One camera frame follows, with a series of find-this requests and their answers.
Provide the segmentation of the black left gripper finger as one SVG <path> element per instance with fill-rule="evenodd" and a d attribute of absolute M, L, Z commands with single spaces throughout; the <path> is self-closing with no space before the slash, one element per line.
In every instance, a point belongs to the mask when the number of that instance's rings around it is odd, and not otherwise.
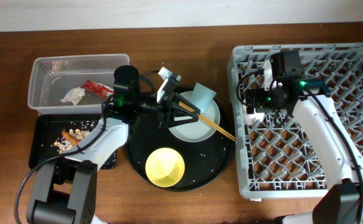
<path fill-rule="evenodd" d="M 193 114 L 193 115 L 182 114 L 182 115 L 178 115 L 178 116 L 176 116 L 174 114 L 174 115 L 171 115 L 171 117 L 170 117 L 168 127 L 173 128 L 173 127 L 181 126 L 184 124 L 195 123 L 198 120 L 199 120 L 199 116 L 195 115 L 195 114 Z"/>
<path fill-rule="evenodd" d="M 192 112 L 197 115 L 201 114 L 201 110 L 197 108 L 193 103 L 188 101 L 184 96 L 181 96 L 181 94 L 175 93 L 174 100 L 179 106 L 188 110 L 189 112 Z"/>

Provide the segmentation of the pink plastic cup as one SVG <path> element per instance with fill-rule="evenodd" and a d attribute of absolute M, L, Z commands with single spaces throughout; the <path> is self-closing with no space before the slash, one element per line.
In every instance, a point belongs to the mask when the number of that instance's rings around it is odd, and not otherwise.
<path fill-rule="evenodd" d="M 256 113 L 248 114 L 247 108 L 245 105 L 242 106 L 243 109 L 243 118 L 244 122 L 247 125 L 254 125 L 257 121 L 262 122 L 265 116 L 265 113 Z"/>

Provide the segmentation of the light blue plastic cup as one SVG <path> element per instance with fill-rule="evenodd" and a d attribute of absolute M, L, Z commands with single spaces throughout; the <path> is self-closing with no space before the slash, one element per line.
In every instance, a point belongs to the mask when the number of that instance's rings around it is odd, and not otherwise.
<path fill-rule="evenodd" d="M 191 95 L 190 102 L 203 113 L 215 96 L 215 91 L 200 83 L 196 83 Z"/>

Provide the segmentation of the yellow plastic bowl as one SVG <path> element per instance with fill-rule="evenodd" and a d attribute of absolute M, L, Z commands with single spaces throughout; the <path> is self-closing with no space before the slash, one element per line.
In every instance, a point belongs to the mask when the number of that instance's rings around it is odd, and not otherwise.
<path fill-rule="evenodd" d="M 145 173 L 157 187 L 176 185 L 184 176 L 185 161 L 174 149 L 163 147 L 153 151 L 145 163 Z"/>

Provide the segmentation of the red snack wrapper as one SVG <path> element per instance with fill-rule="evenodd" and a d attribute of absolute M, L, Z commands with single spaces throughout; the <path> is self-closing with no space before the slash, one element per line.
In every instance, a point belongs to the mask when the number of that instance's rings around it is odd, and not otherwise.
<path fill-rule="evenodd" d="M 86 91 L 100 97 L 107 99 L 114 93 L 114 90 L 109 86 L 103 85 L 102 83 L 96 83 L 91 80 L 87 80 L 85 84 L 81 86 Z"/>

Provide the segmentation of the white tissue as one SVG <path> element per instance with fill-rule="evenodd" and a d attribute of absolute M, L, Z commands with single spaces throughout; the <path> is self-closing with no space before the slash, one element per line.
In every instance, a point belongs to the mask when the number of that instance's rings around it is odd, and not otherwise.
<path fill-rule="evenodd" d="M 62 103 L 71 102 L 76 106 L 85 96 L 85 89 L 81 87 L 72 88 L 60 101 Z"/>

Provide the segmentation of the orange carrot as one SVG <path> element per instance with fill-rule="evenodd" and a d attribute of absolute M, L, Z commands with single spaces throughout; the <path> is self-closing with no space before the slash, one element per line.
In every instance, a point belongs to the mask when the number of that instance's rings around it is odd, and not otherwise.
<path fill-rule="evenodd" d="M 66 141 L 68 141 L 72 146 L 77 145 L 80 140 L 72 136 L 69 132 L 62 131 L 62 136 L 65 138 Z"/>

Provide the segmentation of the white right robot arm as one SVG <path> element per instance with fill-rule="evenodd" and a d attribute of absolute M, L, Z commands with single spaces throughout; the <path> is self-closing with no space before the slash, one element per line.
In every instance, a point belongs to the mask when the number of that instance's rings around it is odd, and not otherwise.
<path fill-rule="evenodd" d="M 277 223 L 363 223 L 363 156 L 343 126 L 320 78 L 306 78 L 296 50 L 278 52 L 256 72 L 264 87 L 244 91 L 247 114 L 286 111 L 303 128 L 327 181 L 328 193 L 312 212 Z"/>

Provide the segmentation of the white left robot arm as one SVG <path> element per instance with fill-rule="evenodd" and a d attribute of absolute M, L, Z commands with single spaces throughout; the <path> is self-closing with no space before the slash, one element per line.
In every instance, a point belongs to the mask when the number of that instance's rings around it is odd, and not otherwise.
<path fill-rule="evenodd" d="M 135 67 L 114 71 L 113 94 L 101 105 L 101 119 L 90 134 L 71 149 L 40 161 L 19 187 L 14 218 L 19 223 L 19 200 L 31 176 L 34 184 L 26 211 L 28 223 L 101 223 L 95 212 L 97 175 L 118 148 L 130 140 L 141 116 L 153 117 L 162 128 L 197 122 L 200 109 L 175 92 L 181 76 L 165 67 L 158 90 L 143 92 L 140 82 L 152 82 Z"/>

